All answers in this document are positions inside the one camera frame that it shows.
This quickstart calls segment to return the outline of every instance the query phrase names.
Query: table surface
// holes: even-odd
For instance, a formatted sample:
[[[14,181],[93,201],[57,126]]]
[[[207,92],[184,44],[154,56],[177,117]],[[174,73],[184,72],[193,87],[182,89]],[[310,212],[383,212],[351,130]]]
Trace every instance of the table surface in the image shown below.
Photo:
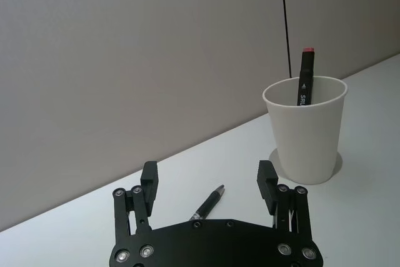
[[[399,79],[400,55],[345,79],[349,93],[339,141],[342,169],[327,183],[307,186],[313,240],[324,266],[398,266]],[[151,226],[188,220],[221,183],[226,192],[209,219],[271,226],[256,173],[258,161],[268,159],[275,147],[266,114],[161,161]],[[3,231],[0,266],[107,267],[114,246],[111,193],[139,184],[140,175],[126,176]]]

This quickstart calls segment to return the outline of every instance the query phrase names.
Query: white paper cup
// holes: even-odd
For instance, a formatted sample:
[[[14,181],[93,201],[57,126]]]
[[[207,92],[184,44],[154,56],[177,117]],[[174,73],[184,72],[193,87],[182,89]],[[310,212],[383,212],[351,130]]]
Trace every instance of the white paper cup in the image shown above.
[[[266,88],[267,104],[283,171],[300,184],[319,184],[333,173],[344,97],[348,87],[336,78],[315,76],[311,105],[297,106],[299,78]]]

